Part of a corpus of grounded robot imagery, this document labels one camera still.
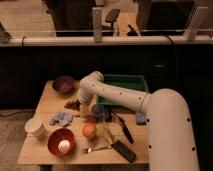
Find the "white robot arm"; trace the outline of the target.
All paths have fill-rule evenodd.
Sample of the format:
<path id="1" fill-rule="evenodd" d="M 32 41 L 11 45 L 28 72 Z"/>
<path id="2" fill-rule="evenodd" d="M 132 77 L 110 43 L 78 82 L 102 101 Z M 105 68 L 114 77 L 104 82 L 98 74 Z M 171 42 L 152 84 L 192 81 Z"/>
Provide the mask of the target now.
<path id="1" fill-rule="evenodd" d="M 147 93 L 103 80 L 99 71 L 82 78 L 77 99 L 88 104 L 97 95 L 145 114 L 150 171 L 200 171 L 189 107 L 180 93 L 167 88 Z"/>

